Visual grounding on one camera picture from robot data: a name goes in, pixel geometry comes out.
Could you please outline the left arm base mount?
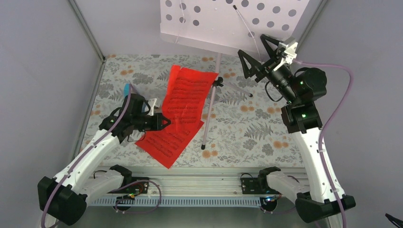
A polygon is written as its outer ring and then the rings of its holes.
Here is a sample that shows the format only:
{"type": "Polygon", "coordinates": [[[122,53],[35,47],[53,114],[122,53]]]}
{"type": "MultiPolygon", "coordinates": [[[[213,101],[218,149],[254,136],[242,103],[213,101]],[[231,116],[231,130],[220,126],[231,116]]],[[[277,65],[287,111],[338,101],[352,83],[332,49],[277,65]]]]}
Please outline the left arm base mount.
{"type": "Polygon", "coordinates": [[[121,199],[134,200],[137,195],[147,193],[150,178],[133,176],[132,172],[129,169],[120,165],[114,165],[110,168],[110,170],[117,171],[123,176],[123,183],[121,187],[130,184],[128,187],[125,187],[124,189],[110,192],[113,194],[123,194],[123,196],[117,197],[116,200],[121,199]]]}

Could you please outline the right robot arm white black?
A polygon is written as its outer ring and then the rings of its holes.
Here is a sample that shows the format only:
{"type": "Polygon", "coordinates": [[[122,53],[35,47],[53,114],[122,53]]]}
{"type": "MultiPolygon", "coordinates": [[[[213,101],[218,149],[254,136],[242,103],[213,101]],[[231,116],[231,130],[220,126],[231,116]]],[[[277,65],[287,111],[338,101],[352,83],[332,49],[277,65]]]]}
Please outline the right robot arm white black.
{"type": "Polygon", "coordinates": [[[260,170],[257,186],[262,193],[275,190],[292,201],[300,218],[311,223],[341,215],[341,227],[346,227],[345,212],[355,207],[353,196],[345,193],[332,168],[324,142],[323,123],[315,101],[326,95],[327,77],[320,64],[301,63],[295,73],[290,65],[296,61],[297,42],[284,41],[262,34],[260,40],[269,60],[261,63],[239,50],[245,78],[257,82],[266,78],[286,100],[281,117],[289,134],[300,150],[309,187],[286,175],[278,167],[260,170]]]}

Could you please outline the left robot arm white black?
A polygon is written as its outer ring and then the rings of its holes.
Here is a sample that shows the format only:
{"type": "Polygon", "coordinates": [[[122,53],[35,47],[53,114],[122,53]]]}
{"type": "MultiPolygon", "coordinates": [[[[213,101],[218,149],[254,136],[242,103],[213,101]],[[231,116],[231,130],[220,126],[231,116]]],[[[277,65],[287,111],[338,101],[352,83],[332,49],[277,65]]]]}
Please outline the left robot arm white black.
{"type": "Polygon", "coordinates": [[[46,216],[71,226],[78,222],[93,201],[108,193],[129,193],[140,183],[150,184],[148,178],[134,179],[127,168],[114,165],[103,175],[89,179],[108,153],[118,147],[133,131],[161,131],[171,124],[162,113],[154,112],[154,101],[129,93],[121,107],[114,109],[99,125],[94,137],[84,150],[54,177],[43,177],[38,183],[38,199],[43,211],[41,227],[46,216]]]}

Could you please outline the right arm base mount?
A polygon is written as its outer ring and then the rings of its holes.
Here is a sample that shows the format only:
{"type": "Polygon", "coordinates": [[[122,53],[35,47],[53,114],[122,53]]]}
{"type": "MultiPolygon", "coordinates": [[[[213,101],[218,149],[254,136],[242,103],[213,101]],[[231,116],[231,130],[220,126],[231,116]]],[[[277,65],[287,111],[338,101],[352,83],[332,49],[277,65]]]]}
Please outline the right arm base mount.
{"type": "Polygon", "coordinates": [[[283,215],[292,212],[294,208],[286,211],[276,211],[278,200],[282,197],[282,194],[268,186],[267,175],[275,171],[281,171],[278,167],[269,167],[259,171],[257,177],[253,177],[249,173],[242,173],[240,176],[241,188],[243,195],[252,194],[265,194],[274,195],[272,197],[260,197],[260,210],[265,214],[283,215]]]}

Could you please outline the red sheet music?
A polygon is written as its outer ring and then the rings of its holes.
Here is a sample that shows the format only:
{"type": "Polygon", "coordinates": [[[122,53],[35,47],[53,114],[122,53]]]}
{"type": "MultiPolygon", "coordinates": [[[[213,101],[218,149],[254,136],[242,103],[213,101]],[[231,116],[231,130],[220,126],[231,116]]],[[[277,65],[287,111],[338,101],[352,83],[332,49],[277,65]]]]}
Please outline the red sheet music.
{"type": "Polygon", "coordinates": [[[204,125],[186,126],[175,131],[174,125],[161,131],[146,132],[135,144],[166,168],[171,168],[181,153],[204,125]]]}
{"type": "Polygon", "coordinates": [[[162,113],[171,124],[170,133],[191,130],[201,121],[205,100],[218,73],[173,65],[168,78],[162,113]]]}

